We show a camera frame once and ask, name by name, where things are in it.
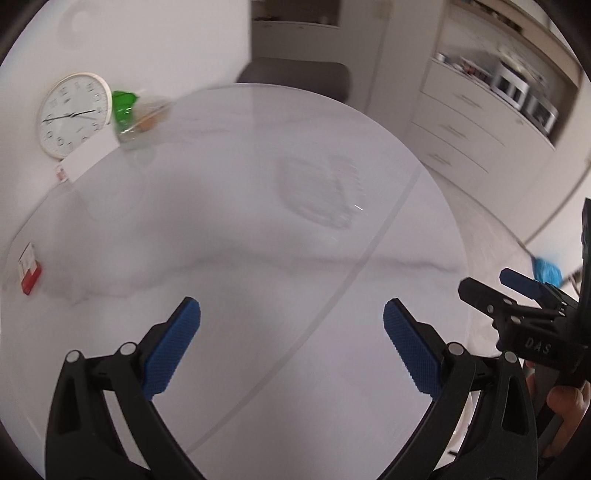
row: round table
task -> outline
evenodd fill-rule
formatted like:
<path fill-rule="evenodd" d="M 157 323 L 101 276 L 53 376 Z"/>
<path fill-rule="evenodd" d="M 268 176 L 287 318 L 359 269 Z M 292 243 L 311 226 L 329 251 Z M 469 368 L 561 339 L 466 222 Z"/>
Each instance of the round table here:
<path fill-rule="evenodd" d="M 43 273 L 26 296 L 29 242 Z M 66 352 L 114 353 L 192 296 L 201 328 L 154 404 L 197 467 L 215 480 L 372 480 L 430 402 L 384 332 L 384 304 L 399 297 L 464 342 L 465 276 L 436 184 L 365 115 L 284 87 L 196 92 L 54 188 L 14 239 L 0 355 L 18 408 L 7 400 L 0 416 L 22 414 L 10 433 L 42 468 Z"/>

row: finger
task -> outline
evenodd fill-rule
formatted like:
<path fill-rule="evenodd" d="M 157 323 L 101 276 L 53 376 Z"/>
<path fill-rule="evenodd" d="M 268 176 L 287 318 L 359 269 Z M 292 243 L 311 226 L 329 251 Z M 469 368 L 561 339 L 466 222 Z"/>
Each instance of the finger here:
<path fill-rule="evenodd" d="M 554 440 L 544 451 L 544 456 L 558 456 L 577 430 L 588 404 L 583 393 L 575 387 L 554 387 L 546 398 L 548 406 L 563 419 Z"/>
<path fill-rule="evenodd" d="M 583 401 L 585 402 L 586 409 L 589 408 L 589 403 L 591 402 L 591 384 L 589 382 L 585 382 L 583 387 Z"/>
<path fill-rule="evenodd" d="M 525 379 L 525 384 L 527 385 L 527 391 L 530 393 L 530 397 L 534 398 L 535 394 L 535 375 L 530 375 Z"/>

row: drawer handle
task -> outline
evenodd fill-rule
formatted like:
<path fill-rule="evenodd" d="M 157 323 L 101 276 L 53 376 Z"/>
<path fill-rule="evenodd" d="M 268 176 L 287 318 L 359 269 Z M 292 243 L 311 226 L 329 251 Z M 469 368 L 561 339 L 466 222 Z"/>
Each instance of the drawer handle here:
<path fill-rule="evenodd" d="M 466 135 L 464 135 L 462 132 L 459 132 L 458 130 L 453 128 L 451 125 L 439 125 L 439 126 L 444 128 L 445 130 L 447 130 L 448 132 L 450 132 L 451 134 L 455 135 L 458 138 L 463 138 L 464 140 L 468 140 L 468 137 Z"/>
<path fill-rule="evenodd" d="M 445 158 L 441 158 L 439 155 L 437 155 L 436 153 L 430 153 L 429 157 L 437 160 L 439 163 L 443 163 L 445 165 L 449 165 L 450 167 L 452 166 L 451 163 L 449 163 Z"/>
<path fill-rule="evenodd" d="M 483 110 L 483 108 L 480 106 L 480 104 L 476 103 L 474 100 L 470 100 L 466 95 L 463 95 L 461 93 L 454 93 L 454 95 L 457 98 L 459 98 L 460 100 L 463 100 L 464 102 L 466 102 L 468 105 L 474 106 L 476 108 Z"/>

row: clock face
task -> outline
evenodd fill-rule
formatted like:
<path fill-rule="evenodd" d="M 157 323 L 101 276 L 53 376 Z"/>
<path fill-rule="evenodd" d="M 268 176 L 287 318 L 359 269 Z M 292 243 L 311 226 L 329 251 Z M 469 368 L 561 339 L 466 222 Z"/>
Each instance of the clock face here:
<path fill-rule="evenodd" d="M 75 73 L 46 96 L 37 119 L 39 142 L 48 154 L 64 158 L 111 118 L 111 90 L 93 73 Z"/>

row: blue gripper pad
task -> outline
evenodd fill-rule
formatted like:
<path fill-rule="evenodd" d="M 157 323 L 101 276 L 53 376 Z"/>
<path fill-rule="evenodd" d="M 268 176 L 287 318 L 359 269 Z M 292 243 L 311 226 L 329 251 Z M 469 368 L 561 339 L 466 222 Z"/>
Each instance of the blue gripper pad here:
<path fill-rule="evenodd" d="M 186 299 L 184 307 L 167 322 L 167 330 L 144 364 L 144 396 L 152 400 L 168 387 L 178 363 L 201 323 L 199 302 Z"/>
<path fill-rule="evenodd" d="M 542 298 L 539 282 L 517 273 L 510 268 L 505 268 L 501 272 L 499 280 L 505 287 L 509 287 L 511 290 L 515 290 L 529 299 L 539 300 Z"/>
<path fill-rule="evenodd" d="M 440 361 L 419 334 L 419 324 L 398 300 L 384 308 L 384 328 L 414 384 L 436 400 L 441 393 Z"/>

